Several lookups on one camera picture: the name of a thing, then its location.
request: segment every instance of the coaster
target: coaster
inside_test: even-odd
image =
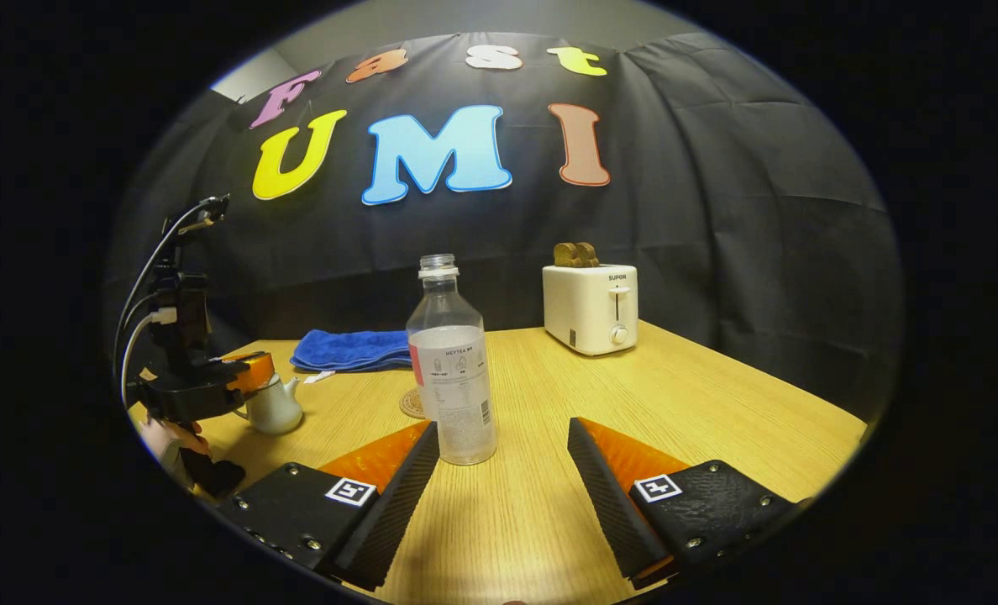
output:
[[[402,401],[398,403],[398,407],[402,409],[402,413],[406,416],[414,418],[425,417],[425,409],[421,406],[421,394],[418,393],[416,388],[411,388],[411,390],[406,391],[406,394],[402,395]]]

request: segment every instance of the plastic water bottle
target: plastic water bottle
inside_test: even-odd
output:
[[[453,254],[421,257],[425,296],[406,324],[425,418],[437,422],[440,457],[484,462],[496,451],[484,318],[458,294]]]

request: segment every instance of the toaster knob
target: toaster knob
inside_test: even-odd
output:
[[[626,342],[626,337],[629,336],[629,334],[629,330],[626,330],[626,326],[619,324],[611,329],[611,342],[614,342],[615,345],[621,345],[622,342]]]

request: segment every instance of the folded towel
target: folded towel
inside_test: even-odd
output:
[[[331,334],[308,332],[291,363],[306,371],[380,371],[410,367],[410,342],[404,330]]]

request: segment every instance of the cable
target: cable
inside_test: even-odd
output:
[[[125,327],[128,327],[130,325],[130,322],[134,321],[134,313],[137,313],[137,310],[139,308],[143,307],[145,303],[147,303],[149,300],[152,300],[158,295],[160,295],[159,292],[152,292],[152,294],[149,294],[145,296],[145,298],[141,298],[140,300],[138,300],[137,305],[134,305],[133,309],[130,309],[129,313],[126,314],[126,322],[123,323],[122,325],[123,329],[125,329]],[[115,369],[118,369],[118,360],[120,359],[120,357],[118,357],[118,345],[120,344],[120,341],[122,341],[122,330],[120,329],[115,330],[114,349],[111,349],[112,359],[115,360],[115,363],[113,364]]]
[[[129,409],[129,399],[126,398],[126,368],[129,365],[129,356],[134,352],[134,344],[137,342],[137,337],[141,334],[141,330],[144,329],[146,325],[152,323],[153,313],[149,313],[141,318],[141,323],[137,324],[134,329],[133,336],[129,337],[129,341],[126,344],[126,353],[122,356],[122,405]]]
[[[137,296],[137,291],[141,287],[141,284],[144,283],[144,279],[149,275],[149,271],[152,271],[152,264],[155,263],[156,257],[160,256],[160,252],[162,252],[162,249],[164,249],[166,242],[169,242],[171,238],[176,236],[177,229],[179,229],[181,223],[185,222],[185,219],[191,217],[191,215],[193,215],[198,210],[206,209],[208,204],[212,200],[216,200],[216,202],[218,201],[217,198],[210,197],[206,200],[203,200],[203,202],[197,203],[196,206],[193,206],[191,209],[186,210],[185,213],[182,214],[179,217],[179,219],[177,219],[177,221],[174,222],[174,225],[171,226],[171,229],[166,230],[166,234],[164,238],[162,238],[162,240],[160,241],[160,245],[156,246],[156,249],[152,253],[152,256],[149,257],[149,261],[147,261],[147,263],[144,264],[144,268],[141,269],[141,275],[138,275],[137,281],[134,282],[133,290],[129,291],[129,296],[126,297],[126,302],[123,303],[122,314],[118,316],[118,326],[116,326],[114,329],[115,340],[118,340],[118,335],[122,333],[122,330],[126,329],[126,313],[130,308],[130,303],[133,302],[134,296]],[[116,350],[112,352],[112,354],[118,352],[118,347],[115,347],[115,349]],[[114,361],[116,360],[112,360],[111,367],[114,367]]]

